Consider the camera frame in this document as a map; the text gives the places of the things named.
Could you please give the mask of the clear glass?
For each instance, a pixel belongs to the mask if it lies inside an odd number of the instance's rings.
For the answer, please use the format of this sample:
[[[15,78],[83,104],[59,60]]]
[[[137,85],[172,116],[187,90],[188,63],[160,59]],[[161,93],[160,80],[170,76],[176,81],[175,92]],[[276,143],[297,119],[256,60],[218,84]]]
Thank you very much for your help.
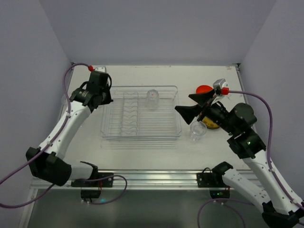
[[[67,105],[67,99],[66,99],[65,95],[63,95],[62,98],[61,98],[61,104],[62,105]]]
[[[145,106],[149,110],[156,110],[159,106],[159,93],[157,90],[149,90],[146,94]]]
[[[207,126],[203,122],[194,121],[190,125],[190,138],[197,142],[199,141],[207,132]]]

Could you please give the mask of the brown patterned plate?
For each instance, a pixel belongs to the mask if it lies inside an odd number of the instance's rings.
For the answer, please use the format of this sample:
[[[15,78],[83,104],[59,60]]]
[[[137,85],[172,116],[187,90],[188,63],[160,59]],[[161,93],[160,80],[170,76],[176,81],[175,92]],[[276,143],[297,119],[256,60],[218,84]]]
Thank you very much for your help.
[[[206,125],[208,129],[216,130],[220,128],[215,122],[213,122],[206,116],[202,119],[202,122]]]

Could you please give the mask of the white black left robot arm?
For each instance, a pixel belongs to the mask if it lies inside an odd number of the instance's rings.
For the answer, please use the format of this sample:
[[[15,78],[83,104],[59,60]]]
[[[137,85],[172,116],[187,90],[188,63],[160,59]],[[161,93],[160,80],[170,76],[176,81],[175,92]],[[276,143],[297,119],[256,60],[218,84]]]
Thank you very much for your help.
[[[64,114],[49,136],[37,148],[30,147],[26,152],[34,177],[57,186],[74,180],[92,182],[98,177],[96,165],[85,161],[69,164],[64,158],[69,144],[90,114],[99,106],[113,102],[111,87],[109,74],[94,70],[89,80],[72,92]]]

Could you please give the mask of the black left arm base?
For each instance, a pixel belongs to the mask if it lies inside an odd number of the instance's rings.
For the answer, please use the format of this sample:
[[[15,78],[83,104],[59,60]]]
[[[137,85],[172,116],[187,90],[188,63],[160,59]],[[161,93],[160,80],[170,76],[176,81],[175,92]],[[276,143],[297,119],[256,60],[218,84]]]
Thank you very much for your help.
[[[84,181],[84,180],[73,180],[71,181],[71,187],[81,188],[80,197],[83,201],[93,202],[101,196],[101,190],[103,188],[111,188],[113,186],[113,173],[110,172],[99,172],[91,179],[101,179],[99,181]]]

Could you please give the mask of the orange plastic bowl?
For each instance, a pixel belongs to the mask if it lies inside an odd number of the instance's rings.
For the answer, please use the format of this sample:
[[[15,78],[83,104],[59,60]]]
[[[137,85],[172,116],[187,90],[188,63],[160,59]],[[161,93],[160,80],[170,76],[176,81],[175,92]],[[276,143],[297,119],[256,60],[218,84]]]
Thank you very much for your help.
[[[207,93],[213,90],[213,87],[209,85],[200,85],[196,89],[197,94]]]

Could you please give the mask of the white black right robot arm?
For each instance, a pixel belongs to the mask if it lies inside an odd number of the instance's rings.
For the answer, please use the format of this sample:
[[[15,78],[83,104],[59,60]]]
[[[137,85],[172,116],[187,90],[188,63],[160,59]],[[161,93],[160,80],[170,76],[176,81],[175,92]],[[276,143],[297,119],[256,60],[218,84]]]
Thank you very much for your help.
[[[293,228],[304,216],[304,201],[284,180],[270,158],[270,144],[264,144],[252,129],[257,121],[253,108],[245,103],[238,103],[231,111],[216,99],[229,94],[224,87],[206,93],[190,94],[194,106],[176,106],[175,110],[187,124],[194,118],[204,117],[215,122],[230,135],[228,144],[255,174],[261,187],[258,187],[227,162],[222,162],[211,169],[212,180],[232,187],[249,200],[262,214],[264,222],[270,228]]]

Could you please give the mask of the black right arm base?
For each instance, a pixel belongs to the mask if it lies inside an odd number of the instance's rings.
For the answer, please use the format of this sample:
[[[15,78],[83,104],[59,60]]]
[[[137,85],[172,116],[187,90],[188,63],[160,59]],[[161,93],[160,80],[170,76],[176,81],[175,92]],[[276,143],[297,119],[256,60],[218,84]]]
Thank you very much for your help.
[[[206,167],[196,173],[198,188],[208,188],[212,199],[229,199],[230,187],[224,184],[222,177]]]

